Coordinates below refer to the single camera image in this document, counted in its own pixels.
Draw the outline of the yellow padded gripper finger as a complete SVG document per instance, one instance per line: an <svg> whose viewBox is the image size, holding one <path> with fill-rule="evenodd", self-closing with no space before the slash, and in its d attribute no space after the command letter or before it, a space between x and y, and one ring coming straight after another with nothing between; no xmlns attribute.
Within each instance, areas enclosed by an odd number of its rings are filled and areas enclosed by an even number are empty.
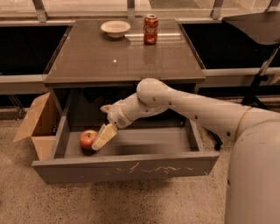
<svg viewBox="0 0 280 224"><path fill-rule="evenodd" d="M107 114L109 112L109 110L111 109L111 107L112 107L111 104L103 105L100 107L100 111Z"/></svg>
<svg viewBox="0 0 280 224"><path fill-rule="evenodd" d="M109 123L107 125L103 124L98 132L97 137L91 145L94 151L101 149L107 142L109 142L117 133L117 127Z"/></svg>

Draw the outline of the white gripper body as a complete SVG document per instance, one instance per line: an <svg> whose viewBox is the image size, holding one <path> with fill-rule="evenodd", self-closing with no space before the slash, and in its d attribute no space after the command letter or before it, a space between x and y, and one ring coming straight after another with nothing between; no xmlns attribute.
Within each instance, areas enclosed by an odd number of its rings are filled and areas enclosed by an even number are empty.
<svg viewBox="0 0 280 224"><path fill-rule="evenodd" d="M118 129L124 129L132 124L132 121L125 115L123 100L108 107L107 119L114 124Z"/></svg>

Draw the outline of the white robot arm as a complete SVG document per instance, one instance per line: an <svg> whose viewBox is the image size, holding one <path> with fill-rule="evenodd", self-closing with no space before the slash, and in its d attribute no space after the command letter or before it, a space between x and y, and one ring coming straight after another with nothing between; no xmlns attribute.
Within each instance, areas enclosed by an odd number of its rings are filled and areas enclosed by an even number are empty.
<svg viewBox="0 0 280 224"><path fill-rule="evenodd" d="M234 141L227 173L225 224L280 224L280 114L178 91L147 78L107 114L92 149L98 151L136 119L171 109Z"/></svg>

